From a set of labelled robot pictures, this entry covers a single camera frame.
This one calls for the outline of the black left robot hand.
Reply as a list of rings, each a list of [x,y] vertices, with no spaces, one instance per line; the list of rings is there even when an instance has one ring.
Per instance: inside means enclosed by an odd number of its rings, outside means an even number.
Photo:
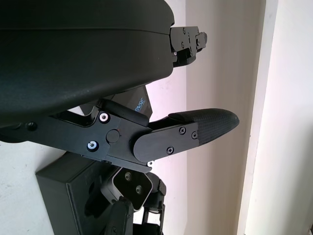
[[[224,109],[149,119],[107,96],[191,64],[207,35],[176,27],[163,0],[3,0],[0,139],[149,172],[149,163],[239,125]]]

